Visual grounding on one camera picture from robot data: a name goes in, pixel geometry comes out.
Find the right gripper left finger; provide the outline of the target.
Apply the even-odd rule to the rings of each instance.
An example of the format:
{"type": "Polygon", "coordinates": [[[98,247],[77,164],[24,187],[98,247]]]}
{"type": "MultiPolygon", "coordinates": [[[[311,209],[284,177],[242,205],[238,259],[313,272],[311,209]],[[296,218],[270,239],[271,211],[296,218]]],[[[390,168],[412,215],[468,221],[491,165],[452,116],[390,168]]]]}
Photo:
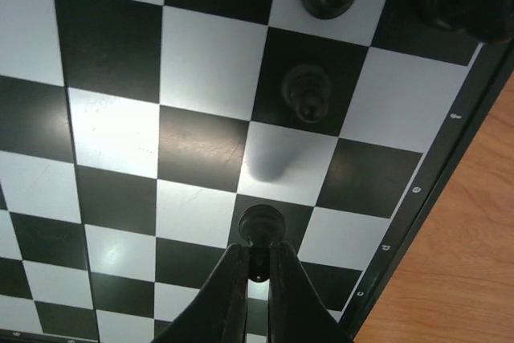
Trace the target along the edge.
{"type": "Polygon", "coordinates": [[[246,340],[250,254],[230,245],[200,292],[153,340],[157,343],[235,343],[246,340]]]}

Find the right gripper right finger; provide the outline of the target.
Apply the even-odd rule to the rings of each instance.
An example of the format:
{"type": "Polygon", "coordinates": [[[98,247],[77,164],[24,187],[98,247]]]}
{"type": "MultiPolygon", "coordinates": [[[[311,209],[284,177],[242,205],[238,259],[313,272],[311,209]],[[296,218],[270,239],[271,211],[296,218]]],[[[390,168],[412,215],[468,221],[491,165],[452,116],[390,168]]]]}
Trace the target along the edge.
{"type": "Polygon", "coordinates": [[[349,342],[323,305],[291,245],[270,250],[269,342],[349,342]]]}

